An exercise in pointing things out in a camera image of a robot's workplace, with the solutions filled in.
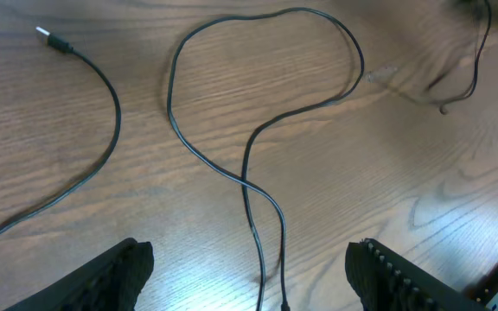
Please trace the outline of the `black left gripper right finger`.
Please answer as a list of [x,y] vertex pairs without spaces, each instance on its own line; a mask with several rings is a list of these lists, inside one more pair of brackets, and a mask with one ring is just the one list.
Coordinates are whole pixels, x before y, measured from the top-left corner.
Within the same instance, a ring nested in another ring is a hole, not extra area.
[[348,244],[345,271],[367,311],[486,310],[373,238]]

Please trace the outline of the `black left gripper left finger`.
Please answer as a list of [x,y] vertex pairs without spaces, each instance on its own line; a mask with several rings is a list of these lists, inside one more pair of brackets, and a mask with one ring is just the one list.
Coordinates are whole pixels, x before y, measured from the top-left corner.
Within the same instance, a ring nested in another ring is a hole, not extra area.
[[5,311],[133,311],[153,269],[152,244],[127,238]]

